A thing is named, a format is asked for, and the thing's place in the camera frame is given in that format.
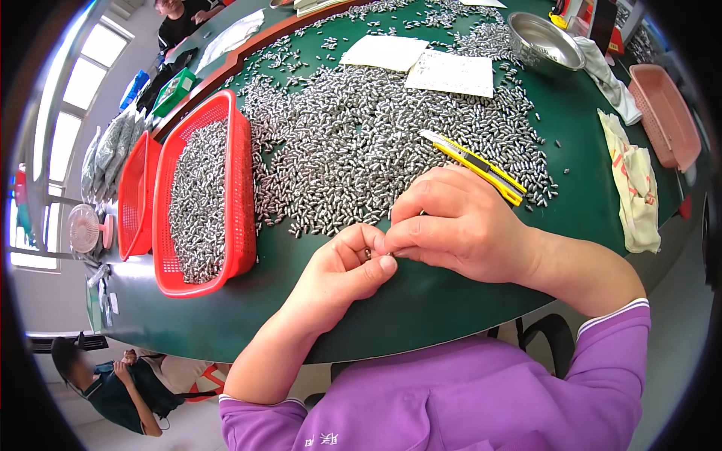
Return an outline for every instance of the purple sleeve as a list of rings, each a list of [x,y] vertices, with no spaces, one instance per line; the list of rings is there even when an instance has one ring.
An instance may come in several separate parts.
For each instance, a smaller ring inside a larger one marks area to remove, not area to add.
[[[262,406],[221,395],[218,406],[229,451],[288,451],[306,417],[303,403],[294,399]]]
[[[565,380],[545,383],[575,437],[571,440],[579,441],[576,449],[629,446],[642,416],[650,326],[646,299],[587,321],[579,329]]]

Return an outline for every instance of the person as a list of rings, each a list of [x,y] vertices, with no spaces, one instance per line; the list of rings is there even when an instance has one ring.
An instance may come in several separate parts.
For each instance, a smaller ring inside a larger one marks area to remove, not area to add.
[[[139,349],[139,358],[130,349],[122,360],[94,365],[89,354],[81,350],[82,334],[79,340],[79,347],[64,337],[53,339],[51,344],[53,363],[65,383],[75,387],[105,419],[152,437],[162,435],[153,414],[163,419],[186,398],[194,397],[196,394],[188,391],[212,364],[146,349]],[[228,364],[216,366],[228,373]]]
[[[581,327],[563,380],[477,335],[356,362],[309,412],[287,400],[316,339],[388,281],[397,258],[527,286],[595,319]],[[356,224],[314,253],[230,370],[223,438],[230,450],[626,450],[642,414],[644,298],[617,254],[524,225],[466,168],[434,168],[399,196],[387,233]]]
[[[165,56],[223,9],[222,2],[212,8],[211,5],[209,0],[155,0],[156,11],[165,16],[158,28],[161,54]]]

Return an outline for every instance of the window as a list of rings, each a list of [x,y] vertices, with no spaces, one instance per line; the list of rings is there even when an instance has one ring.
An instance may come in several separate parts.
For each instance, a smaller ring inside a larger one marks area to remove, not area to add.
[[[48,185],[48,194],[53,196],[62,196],[63,188],[57,185]],[[21,224],[17,222],[18,208],[15,199],[10,199],[10,227],[8,243],[18,249],[36,249],[32,245],[28,236],[25,234]],[[50,207],[45,208],[45,218],[43,221],[43,234],[47,235],[48,252],[58,252],[58,231],[60,220],[60,204],[52,203]],[[17,252],[10,253],[10,263],[15,266],[24,266],[26,268],[38,268],[54,270],[58,269],[58,259],[53,257],[41,257],[40,255],[28,255]]]
[[[71,43],[77,39],[86,20],[87,10],[71,25],[65,42],[61,45],[51,64],[40,101],[40,109],[38,110],[38,124],[35,129],[35,147],[33,149],[34,170],[33,174],[27,174],[27,176],[33,177],[33,180],[38,180],[43,152],[49,146],[50,168],[48,178],[50,180],[48,194],[52,196],[63,195],[68,167],[73,160],[73,148],[82,121],[87,117],[105,76],[134,38],[131,33],[118,26],[118,24],[107,17],[103,17],[92,28],[77,59],[75,61],[69,60],[69,57],[71,57]],[[73,69],[68,83],[66,86],[61,86],[58,84],[60,75],[64,68],[69,65],[72,65]],[[48,117],[50,103],[58,91],[62,91],[60,113],[57,118],[52,119]],[[51,142],[46,143],[45,131],[53,121],[55,122],[55,133]],[[44,240],[47,243],[48,252],[60,251],[58,240],[61,231],[60,210],[59,203],[51,203],[50,206],[45,207],[43,236],[34,237],[35,240]],[[17,249],[36,250],[38,248],[24,233],[24,229],[19,226],[19,224],[27,223],[24,215],[27,215],[25,207],[21,206],[19,210],[15,199],[11,198],[8,218],[10,221],[9,244]],[[10,253],[10,262],[23,268],[38,268],[50,271],[57,271],[59,268],[57,258],[18,252]]]

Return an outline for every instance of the red plastic basket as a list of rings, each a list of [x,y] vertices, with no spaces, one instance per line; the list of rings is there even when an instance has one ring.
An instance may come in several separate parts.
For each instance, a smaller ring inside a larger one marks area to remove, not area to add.
[[[168,209],[175,166],[191,133],[228,118],[225,166],[225,260],[215,279],[187,284],[170,237]],[[253,218],[251,125],[235,107],[235,93],[217,92],[200,104],[168,135],[160,152],[153,209],[155,280],[168,297],[195,297],[218,290],[230,277],[245,273],[256,262],[256,223]]]
[[[635,64],[630,72],[629,90],[659,162],[686,171],[700,155],[702,144],[682,94],[661,66]]]
[[[161,146],[147,131],[138,139],[118,185],[118,247],[123,261],[153,246],[153,191]]]

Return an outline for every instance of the stainless steel bowl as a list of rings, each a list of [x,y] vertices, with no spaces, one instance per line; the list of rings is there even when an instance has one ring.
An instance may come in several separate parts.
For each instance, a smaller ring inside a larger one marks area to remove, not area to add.
[[[548,76],[584,69],[584,53],[564,31],[543,17],[513,12],[507,18],[511,49],[527,67]]]
[[[271,0],[269,6],[271,9],[292,9],[293,0]]]

